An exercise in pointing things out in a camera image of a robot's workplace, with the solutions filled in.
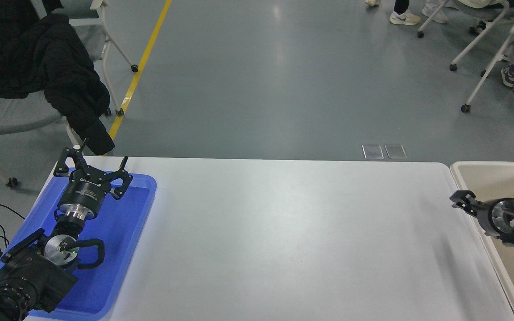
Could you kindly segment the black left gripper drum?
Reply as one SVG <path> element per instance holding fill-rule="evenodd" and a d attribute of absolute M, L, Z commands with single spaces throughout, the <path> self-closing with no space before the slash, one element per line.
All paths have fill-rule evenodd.
<path fill-rule="evenodd" d="M 108 192 L 108 185 L 98 179 L 93 180 L 84 173 L 73 171 L 69 183 L 59 200 L 59 210 L 66 213 L 68 209 L 82 206 L 88 213 L 98 213 Z"/>

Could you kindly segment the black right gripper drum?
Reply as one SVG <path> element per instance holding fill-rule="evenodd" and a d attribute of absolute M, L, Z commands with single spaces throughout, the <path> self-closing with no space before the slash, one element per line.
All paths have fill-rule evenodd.
<path fill-rule="evenodd" d="M 492 213 L 494 206 L 499 200 L 489 200 L 481 202 L 477 209 L 477 221 L 484 230 L 484 234 L 491 237 L 500 237 L 501 231 L 494 225 Z"/>

